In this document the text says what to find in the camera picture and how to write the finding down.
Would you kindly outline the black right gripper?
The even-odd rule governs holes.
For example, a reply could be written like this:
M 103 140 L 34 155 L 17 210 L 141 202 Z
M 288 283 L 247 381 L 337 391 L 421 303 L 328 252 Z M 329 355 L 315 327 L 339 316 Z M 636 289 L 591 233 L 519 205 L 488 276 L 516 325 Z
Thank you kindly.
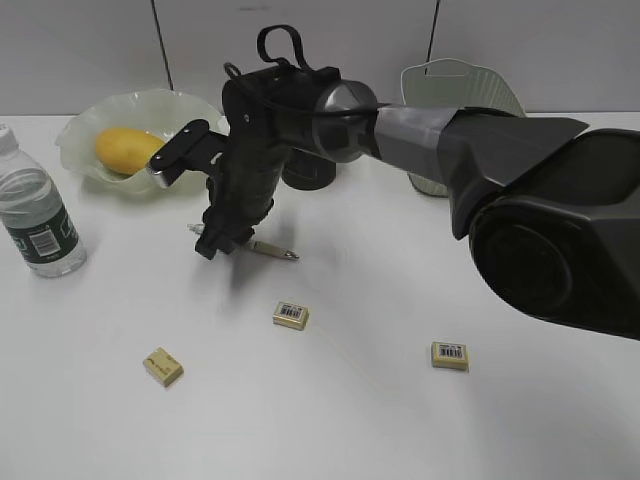
M 202 215 L 204 230 L 195 251 L 208 260 L 246 244 L 272 209 L 273 196 L 288 160 L 286 149 L 223 154 L 207 179 L 210 206 Z

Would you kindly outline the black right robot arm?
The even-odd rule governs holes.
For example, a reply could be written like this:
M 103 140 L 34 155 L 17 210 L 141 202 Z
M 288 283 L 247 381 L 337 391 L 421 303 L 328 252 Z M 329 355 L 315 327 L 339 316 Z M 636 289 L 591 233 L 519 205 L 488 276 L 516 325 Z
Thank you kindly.
M 204 257 L 249 239 L 286 161 L 369 155 L 443 184 L 452 232 L 503 301 L 573 328 L 639 336 L 639 135 L 481 107 L 385 105 L 333 67 L 227 65 L 230 131 L 208 149 Z

